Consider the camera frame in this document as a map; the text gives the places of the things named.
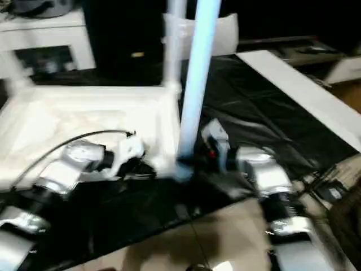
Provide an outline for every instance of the black surface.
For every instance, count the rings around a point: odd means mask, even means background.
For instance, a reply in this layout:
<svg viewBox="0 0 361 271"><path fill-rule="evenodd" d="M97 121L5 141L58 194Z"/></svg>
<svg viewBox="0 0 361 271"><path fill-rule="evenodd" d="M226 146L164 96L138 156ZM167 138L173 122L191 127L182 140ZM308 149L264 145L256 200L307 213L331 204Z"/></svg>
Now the black surface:
<svg viewBox="0 0 361 271"><path fill-rule="evenodd" d="M186 78L187 63L182 74ZM151 74L160 77L161 65ZM66 82L61 76L67 76ZM39 84L116 85L93 71L73 72ZM152 80L148 73L142 79ZM328 168L355 153L347 143L318 122L273 84L235 56L213 58L202 111L202 124L217 117L232 145L251 143L271 147L291 178ZM213 212L250 195L234 176L200 173L190 183L153 180L107 196L95 204L80 197L64 225L56 225L48 250L30 270L59 270L105 255L189 219Z"/></svg>

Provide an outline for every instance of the white shelf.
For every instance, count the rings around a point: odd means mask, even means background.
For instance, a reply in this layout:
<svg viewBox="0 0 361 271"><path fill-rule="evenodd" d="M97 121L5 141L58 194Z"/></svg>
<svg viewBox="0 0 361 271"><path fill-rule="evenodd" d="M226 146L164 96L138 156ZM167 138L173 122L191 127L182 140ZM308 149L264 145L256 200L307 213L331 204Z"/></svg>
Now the white shelf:
<svg viewBox="0 0 361 271"><path fill-rule="evenodd" d="M0 31L81 26L85 26L83 10L77 8L64 16L49 19L27 19L17 17L0 23Z"/></svg>

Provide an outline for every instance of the black speaker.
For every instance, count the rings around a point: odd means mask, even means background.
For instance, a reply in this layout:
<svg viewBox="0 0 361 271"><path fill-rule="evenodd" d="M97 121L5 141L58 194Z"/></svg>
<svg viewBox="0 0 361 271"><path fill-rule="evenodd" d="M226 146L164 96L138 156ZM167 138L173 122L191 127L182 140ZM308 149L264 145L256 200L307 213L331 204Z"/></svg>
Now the black speaker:
<svg viewBox="0 0 361 271"><path fill-rule="evenodd" d="M142 80L162 62L161 1L83 0L96 68L105 77Z"/></svg>

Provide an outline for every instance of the white pole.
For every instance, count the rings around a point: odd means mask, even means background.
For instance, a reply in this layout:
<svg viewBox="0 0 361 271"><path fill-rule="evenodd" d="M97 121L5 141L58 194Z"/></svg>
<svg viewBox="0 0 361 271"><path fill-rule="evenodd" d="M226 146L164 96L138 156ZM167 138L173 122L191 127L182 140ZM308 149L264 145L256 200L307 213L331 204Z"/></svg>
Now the white pole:
<svg viewBox="0 0 361 271"><path fill-rule="evenodd" d="M186 16L186 0L168 0L168 13L171 25L166 25L165 64L163 70L163 84L167 88L175 87L181 91L179 83L181 77L182 55L182 20Z"/></svg>
<svg viewBox="0 0 361 271"><path fill-rule="evenodd" d="M221 0L198 0L196 26L180 123L178 157L187 157L193 154L220 5Z"/></svg>

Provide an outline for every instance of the white cabinet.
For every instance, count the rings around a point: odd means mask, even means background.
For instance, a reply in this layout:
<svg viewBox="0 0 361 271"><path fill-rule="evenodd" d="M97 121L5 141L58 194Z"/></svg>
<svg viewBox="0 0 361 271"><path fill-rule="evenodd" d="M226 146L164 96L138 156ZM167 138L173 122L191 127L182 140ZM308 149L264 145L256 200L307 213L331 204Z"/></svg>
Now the white cabinet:
<svg viewBox="0 0 361 271"><path fill-rule="evenodd" d="M0 25L8 50L68 46L77 69L95 68L82 10L51 19L16 18Z"/></svg>

